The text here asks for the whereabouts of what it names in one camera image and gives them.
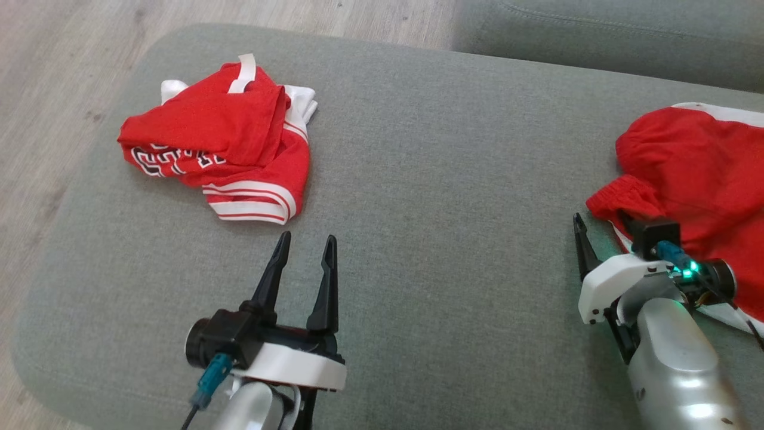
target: wooden floor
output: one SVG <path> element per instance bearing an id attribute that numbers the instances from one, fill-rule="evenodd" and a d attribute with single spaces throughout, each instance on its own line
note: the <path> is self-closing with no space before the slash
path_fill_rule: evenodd
<path id="1" fill-rule="evenodd" d="M 13 323 L 73 169 L 159 37 L 225 22 L 449 49 L 456 1 L 0 0 L 0 428 L 85 428 L 24 390 Z"/>

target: white strap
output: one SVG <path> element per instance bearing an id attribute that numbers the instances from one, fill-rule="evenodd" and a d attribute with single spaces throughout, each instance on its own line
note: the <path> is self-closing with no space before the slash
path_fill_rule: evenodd
<path id="1" fill-rule="evenodd" d="M 743 109 L 734 109 L 724 106 L 709 105 L 707 103 L 678 103 L 672 107 L 680 109 L 699 110 L 711 115 L 717 121 L 735 121 L 752 127 L 764 127 L 764 113 L 752 112 Z"/>
<path id="2" fill-rule="evenodd" d="M 257 73 L 257 64 L 254 62 L 253 54 L 239 55 L 239 61 L 241 61 L 239 77 L 231 82 L 231 86 L 228 88 L 228 94 L 243 93 L 244 88 L 248 83 L 254 80 L 254 75 Z"/>

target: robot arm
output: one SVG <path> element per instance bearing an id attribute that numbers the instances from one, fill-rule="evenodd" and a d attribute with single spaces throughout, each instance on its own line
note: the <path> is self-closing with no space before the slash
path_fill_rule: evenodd
<path id="1" fill-rule="evenodd" d="M 608 323 L 646 428 L 748 429 L 716 351 L 691 316 L 697 306 L 734 297 L 732 271 L 722 260 L 692 262 L 680 256 L 682 267 L 677 267 L 676 261 L 659 259 L 654 251 L 662 241 L 678 247 L 678 224 L 630 223 L 637 229 L 631 232 L 635 254 L 602 262 L 576 214 L 582 321 Z"/>
<path id="2" fill-rule="evenodd" d="M 337 352 L 337 240 L 322 258 L 324 276 L 306 328 L 277 324 L 274 310 L 291 235 L 281 235 L 251 300 L 237 311 L 219 309 L 197 321 L 186 339 L 186 359 L 205 369 L 191 398 L 188 425 L 230 374 L 233 387 L 215 430 L 310 430 L 319 390 L 345 388 L 345 360 Z"/>

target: sofa cushion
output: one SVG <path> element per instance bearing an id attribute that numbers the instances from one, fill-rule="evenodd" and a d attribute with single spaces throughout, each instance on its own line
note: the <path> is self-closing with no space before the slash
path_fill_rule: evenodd
<path id="1" fill-rule="evenodd" d="M 764 3 L 460 0 L 457 50 L 764 93 Z"/>
<path id="2" fill-rule="evenodd" d="M 199 190 L 127 165 L 115 138 L 162 80 L 248 52 L 319 102 L 277 303 L 304 324 L 335 234 L 348 385 L 319 395 L 317 429 L 640 428 L 609 329 L 578 315 L 572 215 L 618 175 L 613 143 L 644 112 L 764 110 L 764 96 L 219 24 L 145 54 L 66 192 L 14 351 L 39 400 L 95 429 L 180 427 L 201 373 L 183 355 L 189 327 L 251 296 L 284 227 L 219 220 Z M 601 255 L 616 252 L 588 221 Z M 700 323 L 764 421 L 753 339 Z"/>

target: white trim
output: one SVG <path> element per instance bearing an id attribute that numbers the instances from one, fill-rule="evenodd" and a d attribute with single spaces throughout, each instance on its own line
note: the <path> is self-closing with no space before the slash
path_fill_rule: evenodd
<path id="1" fill-rule="evenodd" d="M 303 138 L 305 143 L 308 143 L 308 135 L 303 130 L 300 130 L 295 126 L 286 123 L 284 123 L 284 129 L 296 133 L 299 137 Z"/>
<path id="2" fill-rule="evenodd" d="M 240 213 L 262 213 L 274 217 L 287 218 L 280 204 L 266 201 L 216 201 L 209 204 L 218 215 L 238 215 Z"/>
<path id="3" fill-rule="evenodd" d="M 239 55 L 239 61 L 241 62 L 239 76 L 231 82 L 231 86 L 228 88 L 228 94 L 243 93 L 244 88 L 248 83 L 254 80 L 254 77 L 257 74 L 257 63 L 254 61 L 253 54 Z"/>
<path id="4" fill-rule="evenodd" d="M 159 92 L 162 99 L 161 104 L 167 103 L 167 100 L 177 96 L 188 87 L 189 86 L 187 83 L 177 79 L 163 80 L 159 87 Z"/>
<path id="5" fill-rule="evenodd" d="M 748 318 L 753 323 L 753 326 L 756 328 L 756 331 L 758 331 L 759 334 L 764 334 L 764 324 L 761 321 L 743 312 L 743 310 L 740 308 L 738 308 L 737 311 L 735 311 L 734 309 L 732 309 L 732 306 L 722 303 L 719 305 L 701 306 L 698 310 L 708 317 L 711 317 L 715 320 L 719 320 L 727 325 L 731 325 L 732 327 L 745 331 L 746 333 L 753 334 L 751 332 L 750 327 L 748 327 L 748 324 L 746 324 L 746 322 L 741 318 L 741 316 L 744 318 Z"/>
<path id="6" fill-rule="evenodd" d="M 281 205 L 264 201 L 222 201 L 209 206 L 221 220 L 267 221 L 284 225 L 289 219 Z"/>
<path id="7" fill-rule="evenodd" d="M 734 109 L 724 106 L 709 105 L 706 103 L 677 103 L 672 107 L 679 109 L 699 110 L 714 117 L 718 121 L 734 121 L 751 125 L 752 127 L 764 127 L 764 113 L 753 112 L 743 109 Z"/>
<path id="8" fill-rule="evenodd" d="M 610 221 L 610 225 L 613 226 L 613 231 L 616 232 L 616 236 L 618 237 L 618 240 L 620 240 L 623 247 L 626 248 L 626 251 L 631 252 L 631 246 L 633 242 L 629 240 L 629 238 L 626 237 L 625 234 L 621 233 L 619 229 L 616 228 L 616 225 L 613 224 L 613 221 Z"/>
<path id="9" fill-rule="evenodd" d="M 297 213 L 297 202 L 294 200 L 292 193 L 286 188 L 280 185 L 271 184 L 270 182 L 236 181 L 220 187 L 217 187 L 214 184 L 207 184 L 202 187 L 202 192 L 204 194 L 269 197 L 271 199 L 276 195 L 283 200 L 283 202 L 280 203 L 283 203 L 283 205 L 285 204 L 286 209 L 288 209 L 289 216 L 287 218 L 294 217 Z"/>

